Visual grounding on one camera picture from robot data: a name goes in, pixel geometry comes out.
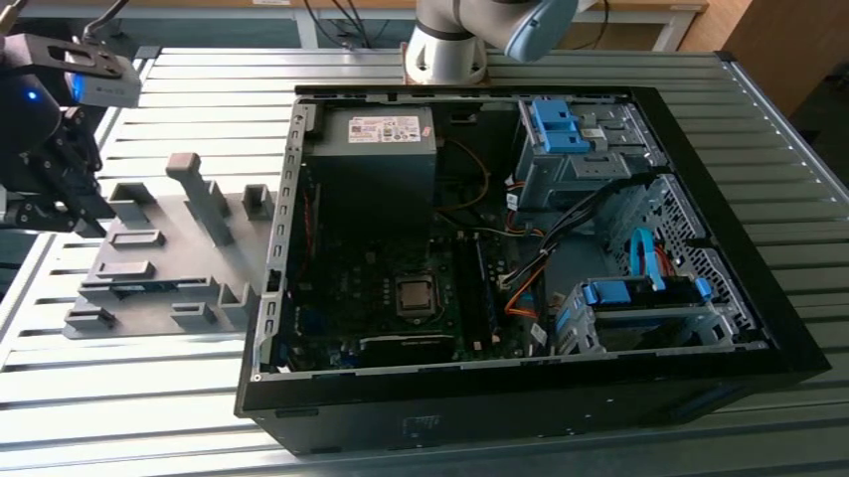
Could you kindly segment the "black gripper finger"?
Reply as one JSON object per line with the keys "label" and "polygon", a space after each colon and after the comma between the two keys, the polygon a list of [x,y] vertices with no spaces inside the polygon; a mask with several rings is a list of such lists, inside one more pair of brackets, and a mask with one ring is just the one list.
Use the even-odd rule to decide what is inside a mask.
{"label": "black gripper finger", "polygon": [[5,228],[34,232],[73,233],[82,238],[104,238],[100,220],[106,218],[106,204],[57,208],[48,198],[5,200]]}
{"label": "black gripper finger", "polygon": [[45,143],[50,166],[44,166],[52,196],[85,220],[115,216],[102,197],[96,172],[102,160],[88,116],[81,109],[62,109],[54,133]]}

